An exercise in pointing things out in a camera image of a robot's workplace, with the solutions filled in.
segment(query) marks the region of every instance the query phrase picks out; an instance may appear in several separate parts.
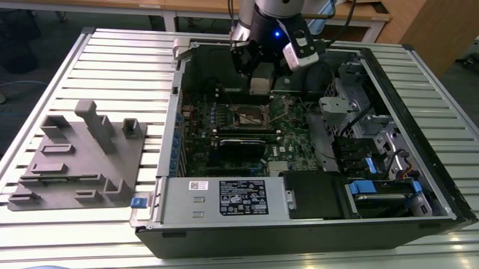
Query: white sticker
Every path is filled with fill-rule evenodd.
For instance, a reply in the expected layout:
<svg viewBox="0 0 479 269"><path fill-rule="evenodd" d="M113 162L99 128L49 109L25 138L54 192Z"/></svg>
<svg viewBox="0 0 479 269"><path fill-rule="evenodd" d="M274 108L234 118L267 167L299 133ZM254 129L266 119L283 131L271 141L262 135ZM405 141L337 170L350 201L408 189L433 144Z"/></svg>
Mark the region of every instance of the white sticker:
<svg viewBox="0 0 479 269"><path fill-rule="evenodd" d="M161 8L158 4L139 4L141 7Z"/></svg>
<svg viewBox="0 0 479 269"><path fill-rule="evenodd" d="M373 17L372 20L373 21L390 21L389 18L382 18L382 17Z"/></svg>
<svg viewBox="0 0 479 269"><path fill-rule="evenodd" d="M190 181L190 190L191 191L207 191L209 190L209 181Z"/></svg>

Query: metal bracket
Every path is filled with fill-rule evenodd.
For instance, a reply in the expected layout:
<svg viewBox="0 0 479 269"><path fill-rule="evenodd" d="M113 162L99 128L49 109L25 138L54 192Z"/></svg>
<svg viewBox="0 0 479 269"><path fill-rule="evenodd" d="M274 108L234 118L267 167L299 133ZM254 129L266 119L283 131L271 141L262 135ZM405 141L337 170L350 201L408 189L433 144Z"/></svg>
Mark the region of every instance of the metal bracket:
<svg viewBox="0 0 479 269"><path fill-rule="evenodd" d="M190 38L177 38L174 41L174 59L177 61L185 59L190 55Z"/></svg>

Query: barcode sticker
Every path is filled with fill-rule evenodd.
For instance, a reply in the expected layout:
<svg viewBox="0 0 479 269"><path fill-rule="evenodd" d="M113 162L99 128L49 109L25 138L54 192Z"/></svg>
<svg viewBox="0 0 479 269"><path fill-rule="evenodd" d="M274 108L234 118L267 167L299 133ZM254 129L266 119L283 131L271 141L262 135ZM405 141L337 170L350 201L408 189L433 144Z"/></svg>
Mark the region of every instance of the barcode sticker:
<svg viewBox="0 0 479 269"><path fill-rule="evenodd" d="M190 181L190 190L191 191L207 191L209 190L209 181Z"/></svg>
<svg viewBox="0 0 479 269"><path fill-rule="evenodd" d="M162 8L158 4L139 4L141 7L149 7L149 8Z"/></svg>

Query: black cable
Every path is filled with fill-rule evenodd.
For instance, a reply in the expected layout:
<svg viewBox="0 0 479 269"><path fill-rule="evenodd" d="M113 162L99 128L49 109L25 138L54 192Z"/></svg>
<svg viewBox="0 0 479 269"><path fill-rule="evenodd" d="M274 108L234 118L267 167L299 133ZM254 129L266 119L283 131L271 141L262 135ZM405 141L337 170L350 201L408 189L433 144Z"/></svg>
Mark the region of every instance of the black cable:
<svg viewBox="0 0 479 269"><path fill-rule="evenodd" d="M333 7L333 13L327 16L327 18L333 18L334 16L337 16L337 3L335 0L330 0L331 2L331 7Z"/></svg>
<svg viewBox="0 0 479 269"><path fill-rule="evenodd" d="M206 31L210 31L210 30L211 30L213 25L215 24L217 20L218 20L217 18L213 20L213 22L211 22L211 24L210 24L209 28L207 28L207 29L205 29L205 30L202 31L202 33L206 33Z"/></svg>
<svg viewBox="0 0 479 269"><path fill-rule="evenodd" d="M372 110L373 108L373 103L369 104L369 106L365 108L365 110L358 114L358 116L354 118L354 120L345 126L345 129L342 130L342 132L339 133L339 136L343 136L346 130L349 130L355 123L365 117L366 113Z"/></svg>
<svg viewBox="0 0 479 269"><path fill-rule="evenodd" d="M384 181L389 181L389 175L390 175L390 170L392 170L392 167L393 167L393 163L396 162L397 155L402 151L406 151L406 150L405 149L397 149L397 151L393 153L392 159L389 161L389 165L386 166Z"/></svg>
<svg viewBox="0 0 479 269"><path fill-rule="evenodd" d="M234 14L234 7L233 7L233 0L229 0L229 13L231 17L231 27L235 26L235 14Z"/></svg>
<svg viewBox="0 0 479 269"><path fill-rule="evenodd" d="M357 1L358 0L353 0L353 4L351 4L351 9L350 9L350 14L347 15L347 20L346 23L343 25L342 30L339 30L339 33L331 38L331 40L327 42L327 47L330 47L333 45L333 43L335 43L335 41L338 40L338 38L345 34L346 29L350 26L350 22L353 19L353 13L354 13L354 9L357 8Z"/></svg>

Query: cable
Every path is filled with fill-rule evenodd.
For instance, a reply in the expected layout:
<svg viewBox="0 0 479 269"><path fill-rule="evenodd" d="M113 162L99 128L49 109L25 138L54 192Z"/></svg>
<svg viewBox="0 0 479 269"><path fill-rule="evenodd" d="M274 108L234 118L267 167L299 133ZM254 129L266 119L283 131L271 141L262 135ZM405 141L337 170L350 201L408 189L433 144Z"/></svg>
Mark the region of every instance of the cable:
<svg viewBox="0 0 479 269"><path fill-rule="evenodd" d="M350 9L350 14L347 15L347 20L346 20L346 23L343 25L343 28L342 30L339 30L338 34L331 38L331 40L327 42L327 47L330 47L333 45L333 43L337 42L338 38L345 34L346 32L346 29L349 28L350 26L350 22L351 22L351 19L353 19L353 13L354 13L354 9L357 8L357 2L358 0L353 0L353 4L351 4L351 9Z"/></svg>
<svg viewBox="0 0 479 269"><path fill-rule="evenodd" d="M357 122L365 117L366 113L372 110L372 108L373 108L373 103L369 104L369 106L358 114L358 116L354 118L354 120L345 126L342 132L339 133L339 136L343 136L346 130L349 130L357 124Z"/></svg>
<svg viewBox="0 0 479 269"><path fill-rule="evenodd" d="M337 3L335 0L330 0L331 3L331 8L333 8L333 13L327 16L327 18L333 18L334 16L337 16Z"/></svg>
<svg viewBox="0 0 479 269"><path fill-rule="evenodd" d="M410 173L413 171L413 163L408 160L408 158L405 157L405 163L408 163L408 168L406 170L402 172L402 174L400 175L398 179L405 179L408 173Z"/></svg>
<svg viewBox="0 0 479 269"><path fill-rule="evenodd" d="M211 27L213 27L213 25L215 24L217 20L218 20L217 18L213 20L213 22L211 22L209 28L205 29L205 30L202 31L202 33L206 33L206 31L210 31L210 30L211 30Z"/></svg>
<svg viewBox="0 0 479 269"><path fill-rule="evenodd" d="M233 0L229 0L229 13L231 18L231 28L235 26L235 14L234 14L234 7L233 7Z"/></svg>
<svg viewBox="0 0 479 269"><path fill-rule="evenodd" d="M393 167L393 163L396 162L396 157L402 151L406 151L406 150L405 149L397 149L397 151L393 153L392 159L389 161L389 165L386 166L385 178L384 178L382 181L393 181L393 180L389 180L390 170L392 170L392 167Z"/></svg>
<svg viewBox="0 0 479 269"><path fill-rule="evenodd" d="M17 84L17 83L38 83L38 84L42 84L42 85L49 86L49 84L45 83L45 82L42 82L42 81L35 81L35 80L19 80L19 81L14 81L14 82L7 82L7 83L2 84L0 87L5 87L5 86L11 85L11 84Z"/></svg>

